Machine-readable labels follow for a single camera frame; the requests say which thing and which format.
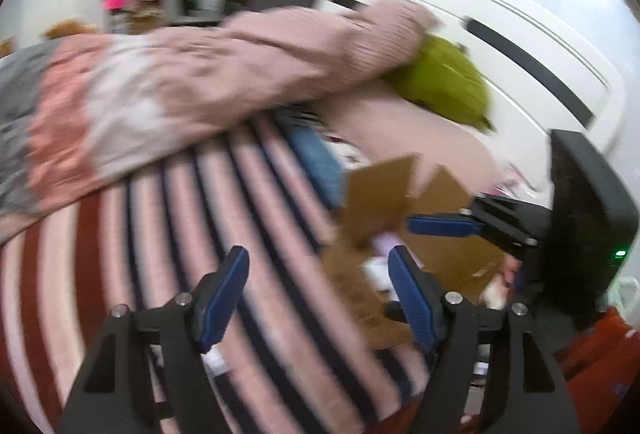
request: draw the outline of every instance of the green pillow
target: green pillow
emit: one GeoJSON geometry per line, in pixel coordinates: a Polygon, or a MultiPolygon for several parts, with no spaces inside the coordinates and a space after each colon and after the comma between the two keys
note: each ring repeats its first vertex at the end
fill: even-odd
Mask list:
{"type": "Polygon", "coordinates": [[[418,57],[386,75],[396,93],[415,104],[479,130],[492,129],[486,115],[489,89],[457,46],[430,36],[418,57]]]}

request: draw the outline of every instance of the headboard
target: headboard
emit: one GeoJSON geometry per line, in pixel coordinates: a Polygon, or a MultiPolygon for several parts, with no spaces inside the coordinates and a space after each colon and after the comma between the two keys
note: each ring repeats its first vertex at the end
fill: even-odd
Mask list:
{"type": "MultiPolygon", "coordinates": [[[[316,0],[316,8],[341,13],[371,1],[316,0]]],[[[571,27],[531,0],[415,1],[441,20],[437,35],[465,46],[490,86],[496,131],[475,134],[521,177],[518,197],[550,202],[550,128],[584,132],[606,154],[622,123],[622,77],[571,27]]]]}

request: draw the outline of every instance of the striped bed sheet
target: striped bed sheet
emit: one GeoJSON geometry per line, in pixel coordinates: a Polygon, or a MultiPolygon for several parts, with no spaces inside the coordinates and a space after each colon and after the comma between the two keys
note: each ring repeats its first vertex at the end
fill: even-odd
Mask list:
{"type": "MultiPolygon", "coordinates": [[[[2,247],[0,377],[45,434],[108,309],[164,304],[235,244],[250,252],[250,276],[207,355],[233,432],[357,434],[422,393],[428,373],[419,351],[371,351],[322,273],[340,188],[318,148],[326,136],[316,127],[313,143],[311,125],[306,144],[296,138],[305,119],[257,115],[2,247]]],[[[151,359],[161,396],[161,356],[151,359]]],[[[177,432],[171,420],[163,428],[177,432]]]]}

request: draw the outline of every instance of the black headboard stripe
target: black headboard stripe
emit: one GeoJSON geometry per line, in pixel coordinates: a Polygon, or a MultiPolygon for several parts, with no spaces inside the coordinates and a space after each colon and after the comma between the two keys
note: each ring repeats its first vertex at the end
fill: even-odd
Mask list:
{"type": "Polygon", "coordinates": [[[343,8],[357,10],[360,6],[364,6],[362,2],[358,2],[357,0],[329,0],[333,4],[338,4],[338,6],[342,6],[343,8]]]}
{"type": "Polygon", "coordinates": [[[496,33],[483,23],[471,18],[465,21],[466,30],[477,36],[492,48],[497,49],[507,58],[510,58],[538,80],[546,89],[562,103],[571,114],[585,127],[593,118],[593,112],[567,87],[562,80],[554,75],[548,68],[537,61],[527,51],[520,49],[516,44],[496,33]]]}

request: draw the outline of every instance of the dark red stripe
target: dark red stripe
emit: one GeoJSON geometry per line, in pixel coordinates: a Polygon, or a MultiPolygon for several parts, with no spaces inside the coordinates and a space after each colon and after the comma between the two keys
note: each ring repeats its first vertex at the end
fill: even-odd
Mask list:
{"type": "Polygon", "coordinates": [[[28,227],[22,249],[22,282],[20,284],[20,308],[24,347],[31,372],[36,382],[40,403],[51,426],[55,429],[60,420],[62,406],[58,399],[53,371],[42,338],[38,317],[38,251],[42,221],[28,227]]]}
{"type": "MultiPolygon", "coordinates": [[[[0,273],[4,269],[4,247],[0,246],[0,273]]],[[[6,302],[4,295],[0,292],[0,306],[6,302]]],[[[9,361],[9,353],[6,350],[6,335],[4,334],[4,323],[2,322],[2,313],[0,312],[0,378],[7,384],[9,391],[14,395],[15,400],[24,407],[18,383],[15,381],[14,369],[9,361]]]]}
{"type": "Polygon", "coordinates": [[[80,201],[76,231],[76,302],[84,345],[89,346],[106,316],[100,273],[100,195],[80,201]]]}

